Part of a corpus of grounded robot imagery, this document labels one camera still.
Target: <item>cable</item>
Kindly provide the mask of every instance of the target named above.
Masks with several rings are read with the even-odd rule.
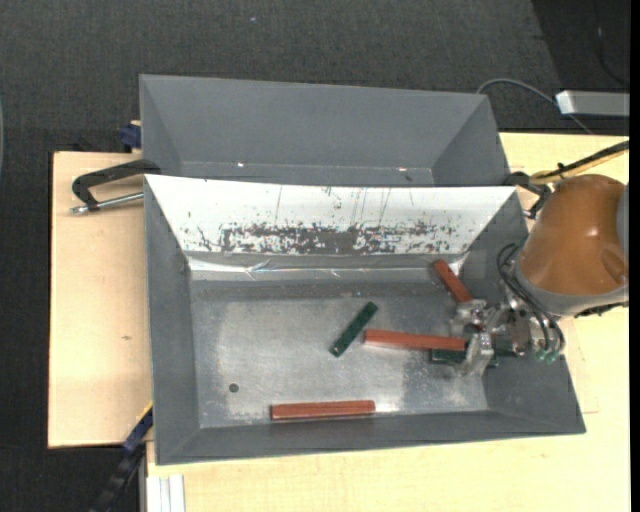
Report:
[[[629,151],[629,141],[618,142],[613,146],[601,149],[593,155],[589,155],[586,158],[582,158],[569,165],[558,164],[558,168],[554,171],[540,171],[531,176],[529,183],[532,185],[545,185],[547,183],[553,183],[572,176],[577,176],[584,171],[603,164],[612,158],[622,155]]]
[[[504,266],[509,262],[509,260],[511,260],[511,258],[513,257],[513,255],[515,254],[515,252],[518,250],[518,248],[520,247],[519,244],[515,244],[515,243],[511,243],[506,245],[505,247],[503,247],[500,252],[498,253],[498,256],[496,258],[496,262],[497,262],[497,266],[498,266],[498,272],[500,273],[500,277],[502,277],[503,281],[505,282],[505,284],[511,289],[511,291],[513,293],[515,293],[520,299],[522,299],[531,309],[533,315],[535,316],[536,320],[538,321],[538,323],[540,324],[540,327],[542,329],[542,333],[544,335],[544,339],[545,339],[545,350],[547,351],[548,356],[547,357],[551,357],[550,361],[553,361],[555,359],[555,357],[562,351],[562,349],[565,347],[566,345],[566,339],[564,337],[564,333],[562,332],[562,329],[560,329],[560,326],[558,325],[558,323],[556,322],[555,318],[553,317],[552,314],[550,314],[549,312],[547,312],[541,305],[540,303],[531,296],[531,294],[529,294],[529,292],[527,290],[525,290],[520,283],[518,283],[515,279],[513,279],[505,270],[504,270]],[[511,249],[511,252],[507,255],[506,258],[502,258],[502,255],[507,251]],[[550,341],[550,335],[549,335],[549,331],[548,328],[544,322],[544,319],[546,318],[547,322],[549,323],[549,325],[554,329],[554,331],[557,334],[557,343],[556,346],[553,350],[551,350],[551,341]]]
[[[4,112],[2,111],[2,96],[0,96],[0,178],[2,178],[3,163],[4,163]]]
[[[508,85],[514,85],[516,87],[522,87],[523,89],[526,89],[529,92],[537,94],[539,97],[541,97],[543,100],[547,101],[548,103],[551,103],[556,109],[559,108],[558,103],[551,96],[548,96],[547,94],[543,93],[540,89],[537,89],[533,85],[529,85],[525,82],[521,82],[520,80],[514,80],[513,78],[493,78],[492,80],[487,80],[482,85],[480,85],[480,87],[476,89],[476,94],[482,94],[485,89],[488,89],[489,87],[492,87],[498,84],[508,84]],[[568,114],[568,116],[585,132],[587,132],[589,135],[593,135],[593,132],[589,128],[587,128],[579,119],[577,119],[575,116],[571,114]]]
[[[625,89],[630,89],[631,84],[629,83],[629,81],[625,80],[624,78],[621,78],[617,73],[614,73],[604,58],[604,38],[602,37],[603,31],[602,31],[602,26],[600,25],[601,18],[600,18],[599,4],[600,3],[598,2],[598,0],[593,1],[593,11],[596,17],[596,36],[598,39],[598,46],[596,48],[596,57],[598,57],[598,62],[600,63],[600,66],[602,66],[602,69],[607,75],[609,75],[614,81],[618,82],[619,85],[622,85]]]

